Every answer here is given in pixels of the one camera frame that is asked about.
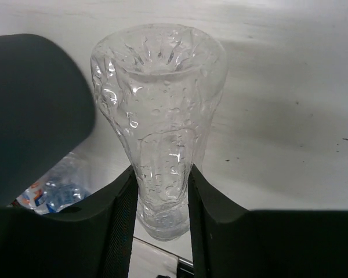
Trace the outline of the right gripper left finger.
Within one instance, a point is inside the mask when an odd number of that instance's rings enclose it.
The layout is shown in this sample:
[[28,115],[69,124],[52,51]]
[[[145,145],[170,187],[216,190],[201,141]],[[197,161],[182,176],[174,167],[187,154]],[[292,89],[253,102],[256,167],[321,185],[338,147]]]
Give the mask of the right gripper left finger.
[[0,277],[127,277],[137,195],[128,167],[55,214],[0,208]]

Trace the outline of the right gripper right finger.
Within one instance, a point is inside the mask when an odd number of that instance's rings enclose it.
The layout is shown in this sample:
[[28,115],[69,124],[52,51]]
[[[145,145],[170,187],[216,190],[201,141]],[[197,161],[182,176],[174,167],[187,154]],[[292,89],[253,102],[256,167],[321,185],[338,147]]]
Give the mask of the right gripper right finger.
[[348,211],[247,210],[188,178],[195,277],[348,277]]

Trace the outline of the clear bottle white orange label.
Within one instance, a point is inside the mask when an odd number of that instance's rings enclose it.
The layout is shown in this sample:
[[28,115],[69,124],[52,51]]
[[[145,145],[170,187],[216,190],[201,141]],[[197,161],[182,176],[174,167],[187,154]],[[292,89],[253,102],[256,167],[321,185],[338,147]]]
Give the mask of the clear bottle white orange label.
[[49,193],[45,180],[38,180],[16,198],[19,205],[33,210],[37,214],[48,214],[47,202]]

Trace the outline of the clear unlabelled plastic bottle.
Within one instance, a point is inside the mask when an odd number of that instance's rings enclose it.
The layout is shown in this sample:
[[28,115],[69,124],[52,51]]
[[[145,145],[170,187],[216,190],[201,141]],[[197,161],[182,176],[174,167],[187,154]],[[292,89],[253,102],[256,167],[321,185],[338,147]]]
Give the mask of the clear unlabelled plastic bottle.
[[90,68],[95,103],[135,172],[137,219],[159,241],[181,237],[188,178],[202,166],[228,72],[223,46],[193,27],[140,25],[99,41]]

